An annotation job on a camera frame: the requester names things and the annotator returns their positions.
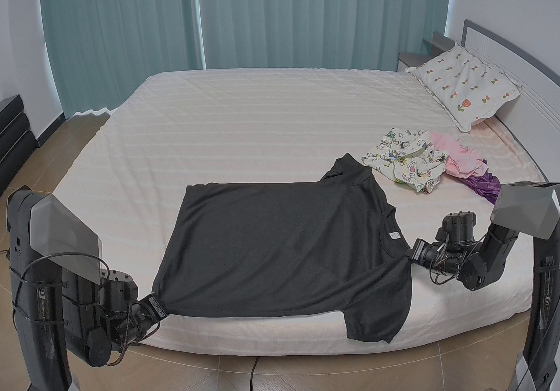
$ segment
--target purple cloth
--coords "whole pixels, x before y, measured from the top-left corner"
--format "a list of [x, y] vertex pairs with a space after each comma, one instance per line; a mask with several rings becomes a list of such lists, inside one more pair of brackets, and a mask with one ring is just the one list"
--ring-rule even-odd
[[499, 179], [488, 171], [486, 171], [486, 173], [481, 177], [472, 176], [467, 178], [458, 178], [458, 180], [463, 184], [466, 184], [469, 189], [474, 190], [481, 197], [486, 198], [493, 205], [496, 204], [496, 199], [498, 199], [498, 194], [500, 193], [502, 185], [500, 184]]

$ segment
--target tiled floor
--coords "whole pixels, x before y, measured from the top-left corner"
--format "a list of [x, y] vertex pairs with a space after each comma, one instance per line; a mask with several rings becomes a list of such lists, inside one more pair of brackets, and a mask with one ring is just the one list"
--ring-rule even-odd
[[[107, 116], [74, 117], [37, 149], [0, 197], [0, 250], [8, 247], [6, 199], [21, 185], [51, 192]], [[11, 322], [8, 261], [0, 258], [0, 390], [29, 383]], [[263, 357], [255, 391], [483, 391], [508, 387], [524, 343], [527, 313], [413, 349], [371, 355]], [[254, 357], [196, 355], [134, 347], [117, 367], [88, 367], [70, 356], [82, 391], [245, 391]]]

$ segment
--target crumpled clothing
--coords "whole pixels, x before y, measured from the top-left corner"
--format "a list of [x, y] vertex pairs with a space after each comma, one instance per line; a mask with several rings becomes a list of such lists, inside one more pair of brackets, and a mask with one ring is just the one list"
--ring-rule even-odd
[[500, 184], [500, 180], [492, 175], [490, 172], [486, 171], [484, 175], [476, 177], [468, 177], [468, 178], [459, 178], [463, 184], [469, 189], [474, 190], [477, 194], [481, 197], [486, 198], [490, 201], [493, 205], [496, 204], [496, 199], [498, 199], [498, 195], [500, 194], [500, 189], [502, 185]]
[[481, 177], [488, 166], [482, 162], [482, 155], [475, 149], [463, 147], [460, 140], [455, 140], [451, 135], [442, 135], [430, 131], [433, 148], [448, 154], [445, 162], [445, 173], [459, 178], [472, 175]]
[[447, 152], [434, 150], [430, 131], [392, 128], [362, 162], [396, 183], [430, 193], [445, 171]]

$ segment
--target cartoon print shirt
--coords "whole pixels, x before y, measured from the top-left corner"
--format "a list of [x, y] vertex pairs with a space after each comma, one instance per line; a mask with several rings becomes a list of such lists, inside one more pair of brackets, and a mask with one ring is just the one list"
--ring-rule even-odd
[[445, 171], [447, 153], [435, 151], [428, 130], [392, 128], [362, 162], [396, 183], [430, 193]]
[[390, 342], [412, 297], [395, 213], [349, 154], [316, 182], [189, 185], [152, 289], [175, 315], [340, 310], [348, 338]]

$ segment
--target robotic arm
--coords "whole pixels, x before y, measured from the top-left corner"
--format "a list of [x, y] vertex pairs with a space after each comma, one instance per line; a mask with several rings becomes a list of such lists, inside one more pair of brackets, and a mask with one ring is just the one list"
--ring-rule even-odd
[[481, 243], [473, 239], [476, 216], [449, 214], [430, 244], [417, 239], [408, 256], [439, 274], [478, 290], [502, 276], [518, 234], [533, 236], [533, 298], [525, 348], [518, 357], [510, 391], [560, 390], [560, 183], [502, 185]]
[[141, 300], [132, 277], [100, 271], [99, 240], [53, 195], [22, 188], [8, 199], [13, 323], [31, 391], [79, 390], [66, 350], [89, 366], [153, 334], [168, 313], [153, 294]]

